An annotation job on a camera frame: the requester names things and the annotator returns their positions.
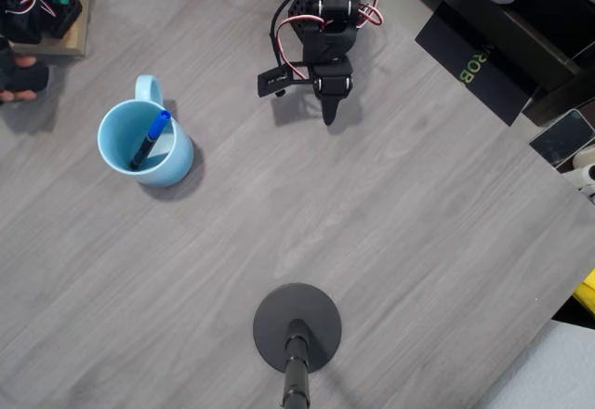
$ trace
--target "human hand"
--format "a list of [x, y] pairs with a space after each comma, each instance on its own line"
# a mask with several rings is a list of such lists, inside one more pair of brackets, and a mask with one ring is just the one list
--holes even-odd
[[[21, 68], [29, 68], [32, 67], [35, 62], [37, 61], [36, 58], [33, 56], [20, 56], [15, 55], [15, 63], [17, 66]], [[13, 100], [31, 100], [35, 99], [36, 95], [32, 90], [25, 90], [25, 91], [0, 91], [0, 100], [3, 102], [11, 102]]]

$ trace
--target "black pole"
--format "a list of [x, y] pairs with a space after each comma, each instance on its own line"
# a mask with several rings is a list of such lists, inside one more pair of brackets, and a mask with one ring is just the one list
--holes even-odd
[[308, 326], [301, 319], [289, 323], [285, 342], [284, 409], [310, 407], [308, 387]]
[[283, 285], [258, 306], [253, 333], [262, 358], [285, 373], [282, 407], [309, 409], [308, 374], [331, 361], [341, 340], [331, 298], [311, 285]]

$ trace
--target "round black base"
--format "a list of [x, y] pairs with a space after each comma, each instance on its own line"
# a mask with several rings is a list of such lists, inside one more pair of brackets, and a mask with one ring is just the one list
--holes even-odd
[[254, 317], [254, 342], [264, 361], [285, 371], [287, 327], [301, 319], [310, 329], [309, 372], [333, 358], [341, 340], [341, 318], [329, 296], [305, 284], [283, 285], [264, 298]]

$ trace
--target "wood grain surface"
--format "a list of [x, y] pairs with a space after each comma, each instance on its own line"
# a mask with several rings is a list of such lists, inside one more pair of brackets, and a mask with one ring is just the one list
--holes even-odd
[[[307, 88], [259, 99], [279, 2], [97, 0], [87, 57], [4, 107], [2, 409], [277, 407], [252, 320], [292, 282], [344, 324], [312, 409], [468, 408], [595, 267], [592, 206], [390, 8], [329, 129]], [[167, 190], [97, 149], [142, 73], [196, 144]]]

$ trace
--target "light blue mug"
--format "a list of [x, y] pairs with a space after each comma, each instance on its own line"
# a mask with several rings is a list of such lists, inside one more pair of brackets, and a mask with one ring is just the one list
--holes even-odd
[[192, 165], [194, 149], [174, 118], [140, 169], [132, 170], [129, 166], [149, 127], [163, 109], [157, 79], [147, 74], [139, 76], [135, 98], [113, 107], [99, 125], [99, 152], [109, 167], [148, 186], [171, 186], [184, 178]]

